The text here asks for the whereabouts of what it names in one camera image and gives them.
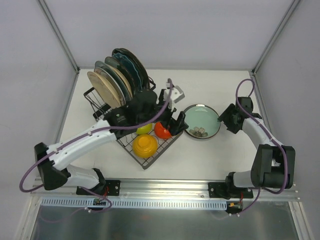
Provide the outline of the grey deer plate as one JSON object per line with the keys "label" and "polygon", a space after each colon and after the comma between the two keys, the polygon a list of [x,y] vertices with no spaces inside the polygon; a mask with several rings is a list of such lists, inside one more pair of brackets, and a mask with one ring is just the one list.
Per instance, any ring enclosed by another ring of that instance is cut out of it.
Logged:
{"label": "grey deer plate", "polygon": [[138,68],[138,72],[141,76],[141,80],[142,80],[142,87],[144,89],[150,89],[150,81],[149,81],[149,76],[147,74],[147,71],[145,69],[145,67],[142,65],[142,63],[140,62],[140,60],[128,49],[126,48],[120,48],[120,50],[122,50],[122,53],[128,57],[130,60],[132,60],[135,65]]}

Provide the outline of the grey blue plate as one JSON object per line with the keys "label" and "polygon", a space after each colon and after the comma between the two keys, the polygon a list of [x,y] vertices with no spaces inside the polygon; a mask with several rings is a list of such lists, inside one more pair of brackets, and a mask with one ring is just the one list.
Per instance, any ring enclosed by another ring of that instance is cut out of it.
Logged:
{"label": "grey blue plate", "polygon": [[104,77],[112,85],[119,97],[121,105],[125,105],[132,100],[132,88],[120,70],[98,60],[94,64],[94,72]]}

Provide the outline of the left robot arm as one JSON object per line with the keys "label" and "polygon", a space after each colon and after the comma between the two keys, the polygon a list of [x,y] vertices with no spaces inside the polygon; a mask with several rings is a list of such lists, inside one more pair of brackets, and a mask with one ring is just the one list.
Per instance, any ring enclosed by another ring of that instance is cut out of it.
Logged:
{"label": "left robot arm", "polygon": [[104,144],[117,141],[134,133],[149,123],[160,122],[172,136],[188,128],[185,113],[172,117],[174,105],[184,98],[178,87],[162,89],[160,95],[143,90],[127,104],[114,108],[89,129],[74,138],[47,146],[39,143],[34,147],[38,171],[45,190],[63,186],[76,187],[78,195],[103,195],[106,180],[97,168],[84,169],[71,163]]}

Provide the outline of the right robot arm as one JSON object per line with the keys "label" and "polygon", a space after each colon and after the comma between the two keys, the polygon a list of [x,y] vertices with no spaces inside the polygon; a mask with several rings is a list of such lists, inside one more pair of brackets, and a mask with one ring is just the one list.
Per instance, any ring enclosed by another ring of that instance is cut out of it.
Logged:
{"label": "right robot arm", "polygon": [[210,198],[252,199],[252,189],[290,189],[294,183],[296,151],[273,137],[250,97],[237,97],[218,120],[236,134],[243,131],[256,148],[250,170],[230,172],[225,181],[208,183]]}

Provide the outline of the black striped cream plate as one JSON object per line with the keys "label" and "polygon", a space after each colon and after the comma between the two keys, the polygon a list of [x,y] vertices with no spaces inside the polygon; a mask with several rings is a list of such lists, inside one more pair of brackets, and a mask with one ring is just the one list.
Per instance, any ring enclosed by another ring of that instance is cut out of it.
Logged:
{"label": "black striped cream plate", "polygon": [[134,81],[137,92],[150,87],[146,69],[131,51],[126,48],[115,48],[112,51],[112,57],[127,69]]}

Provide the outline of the dark blue speckled plate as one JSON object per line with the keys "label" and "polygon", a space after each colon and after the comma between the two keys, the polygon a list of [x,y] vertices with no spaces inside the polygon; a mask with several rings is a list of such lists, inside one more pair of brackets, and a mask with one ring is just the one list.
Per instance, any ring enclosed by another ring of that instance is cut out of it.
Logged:
{"label": "dark blue speckled plate", "polygon": [[137,87],[132,75],[125,68],[125,66],[119,60],[111,56],[107,56],[104,60],[104,63],[118,69],[122,73],[122,75],[127,79],[132,95],[134,96],[137,93]]}

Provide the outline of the cream bird plate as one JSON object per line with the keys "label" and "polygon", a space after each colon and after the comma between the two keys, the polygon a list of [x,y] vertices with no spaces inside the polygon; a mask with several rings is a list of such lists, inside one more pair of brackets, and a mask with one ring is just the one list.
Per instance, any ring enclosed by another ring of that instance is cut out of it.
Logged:
{"label": "cream bird plate", "polygon": [[123,79],[118,75],[118,70],[112,66],[95,67],[94,72],[101,75],[115,89],[118,94],[121,105],[125,105],[132,96],[124,83]]}
{"label": "cream bird plate", "polygon": [[87,77],[106,104],[113,109],[121,106],[121,101],[117,91],[105,77],[92,71],[87,72]]}

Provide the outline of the mint green flower plate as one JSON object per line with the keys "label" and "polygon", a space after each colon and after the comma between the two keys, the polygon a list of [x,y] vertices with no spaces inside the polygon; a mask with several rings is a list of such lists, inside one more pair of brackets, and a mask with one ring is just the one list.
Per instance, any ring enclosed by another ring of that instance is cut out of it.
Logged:
{"label": "mint green flower plate", "polygon": [[193,104],[184,111],[185,123],[188,128],[184,131],[191,137],[206,140],[214,137],[221,128],[219,114],[205,104]]}

